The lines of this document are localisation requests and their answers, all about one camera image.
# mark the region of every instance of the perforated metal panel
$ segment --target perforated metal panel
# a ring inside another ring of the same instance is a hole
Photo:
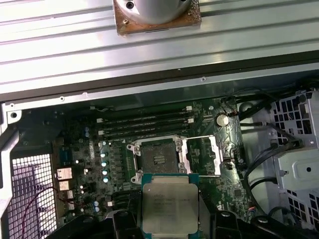
[[[10,239],[20,239],[25,209],[41,190],[53,186],[49,154],[12,161],[13,198],[8,207]],[[31,203],[25,217],[24,239],[44,239],[56,229],[53,189],[47,189]]]
[[[319,113],[319,93],[309,92],[280,100],[273,104],[271,113],[278,128],[303,139],[305,146],[319,146],[317,117]],[[278,144],[287,139],[277,133]]]
[[[305,147],[319,147],[319,92],[309,92],[282,99],[272,105],[273,123],[303,140]],[[276,135],[278,144],[287,139]],[[309,228],[319,231],[319,188],[287,190],[288,208]]]

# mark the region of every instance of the red wire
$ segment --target red wire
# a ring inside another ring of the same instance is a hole
[[[26,218],[26,213],[27,213],[28,210],[29,210],[29,207],[31,206],[31,204],[37,199],[37,197],[38,197],[41,193],[43,193],[44,191],[46,191],[46,190],[48,190],[48,189],[53,189],[53,190],[55,190],[55,191],[58,193],[58,190],[57,190],[56,188],[54,188],[54,187],[45,188],[45,189],[41,190],[40,192],[38,192],[38,193],[34,196],[34,198],[33,198],[33,199],[28,203],[28,205],[26,206],[26,208],[25,208],[25,210],[24,210],[23,217],[22,217],[22,236],[21,236],[21,239],[23,239],[23,237],[24,237],[25,218]],[[70,202],[70,201],[61,199],[61,198],[59,198],[59,197],[58,197],[58,199],[59,199],[60,201],[62,201],[62,202],[66,202],[66,203],[70,203],[70,204],[76,205],[74,202]]]

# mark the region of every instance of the green circuit board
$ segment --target green circuit board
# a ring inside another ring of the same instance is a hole
[[[217,208],[232,210],[244,218],[249,199],[240,181],[240,171],[246,164],[235,109],[234,99],[205,99],[121,111],[110,108],[67,119],[61,147],[67,153],[62,153],[60,161],[76,172],[73,195],[80,205],[85,202],[80,213],[103,219],[114,209],[136,208],[141,187],[132,182],[136,167],[150,172],[178,172],[177,163],[162,165],[178,158],[170,138],[178,135],[197,137],[187,141],[187,158],[192,172],[200,175],[203,197]],[[219,115],[227,116],[227,126],[217,124]],[[215,136],[224,159],[219,177],[212,177],[216,155],[205,137],[208,135]],[[137,140],[143,140],[141,157],[128,149]],[[83,193],[80,185],[90,185],[90,190]],[[98,212],[93,202],[99,202]]]

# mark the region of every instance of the metal mesh grille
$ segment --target metal mesh grille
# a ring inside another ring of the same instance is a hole
[[[13,197],[8,207],[9,236],[10,239],[19,239],[25,208],[38,192],[53,186],[53,177],[49,154],[14,159],[12,164]],[[48,189],[29,207],[24,239],[43,239],[55,229],[54,192]]]

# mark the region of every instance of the motherboard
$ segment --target motherboard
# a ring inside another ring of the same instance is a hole
[[[66,118],[55,144],[63,217],[118,209],[139,213],[143,173],[198,173],[216,208],[245,218],[246,168],[235,99],[204,99],[138,109],[90,107]]]

